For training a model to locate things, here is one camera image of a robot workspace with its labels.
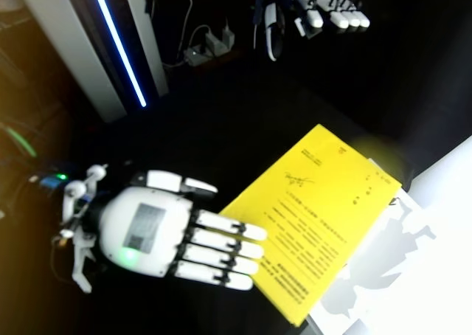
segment white robotic hand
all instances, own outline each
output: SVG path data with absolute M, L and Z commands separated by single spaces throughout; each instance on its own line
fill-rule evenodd
M 110 261 L 154 277 L 173 274 L 231 289 L 252 287 L 249 275 L 258 269 L 253 259 L 263 256 L 263 248 L 243 238 L 263 241 L 267 236 L 263 228 L 198 210 L 176 194 L 217 192 L 204 182 L 159 170 L 138 175 L 136 182 L 141 186 L 124 189 L 100 214 L 97 237 Z M 85 257 L 93 260 L 94 242 L 94 235 L 77 228 L 72 277 L 86 293 L 91 286 L 82 268 Z

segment handwritten signature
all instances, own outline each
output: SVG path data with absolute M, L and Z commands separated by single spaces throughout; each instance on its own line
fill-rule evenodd
M 288 180 L 289 185 L 298 185 L 299 187 L 303 187 L 305 182 L 314 184 L 314 182 L 312 182 L 309 178 L 296 178 L 290 173 L 285 173 L 285 178 Z

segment back of robotic hand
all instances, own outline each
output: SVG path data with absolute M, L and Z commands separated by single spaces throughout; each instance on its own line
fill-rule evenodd
M 91 284 L 83 274 L 86 258 L 94 259 L 96 241 L 102 253 L 124 269 L 154 277 L 175 277 L 248 290 L 255 261 L 263 256 L 267 232 L 206 210 L 187 197 L 213 196 L 212 185 L 161 170 L 137 174 L 131 184 L 98 212 L 97 233 L 83 223 L 105 178 L 106 166 L 94 165 L 84 181 L 64 191 L 60 237 L 74 242 L 73 280 L 85 292 Z

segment black table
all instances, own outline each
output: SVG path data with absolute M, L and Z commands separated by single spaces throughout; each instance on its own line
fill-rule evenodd
M 361 153 L 409 184 L 410 170 L 391 148 L 277 67 L 255 68 L 244 61 L 78 140 L 75 156 L 88 152 L 81 158 L 84 167 L 110 165 L 103 187 L 121 187 L 136 169 L 169 170 L 209 182 L 220 192 L 207 207 L 219 211 L 318 123 L 355 147 L 361 139 Z M 117 267 L 97 278 L 82 318 L 77 330 L 88 334 L 168 334 L 170 327 L 173 334 L 205 335 L 300 330 L 255 287 L 232 291 Z

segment green cable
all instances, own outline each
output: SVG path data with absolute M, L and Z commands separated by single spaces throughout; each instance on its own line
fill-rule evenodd
M 28 152 L 30 154 L 30 156 L 32 156 L 33 158 L 36 158 L 38 155 L 35 151 L 35 149 L 31 146 L 31 144 L 25 140 L 25 138 L 20 135 L 18 132 L 16 132 L 14 129 L 12 129 L 11 127 L 5 127 L 5 131 L 13 138 L 16 140 L 16 142 L 18 142 L 21 147 L 23 147 L 26 152 Z

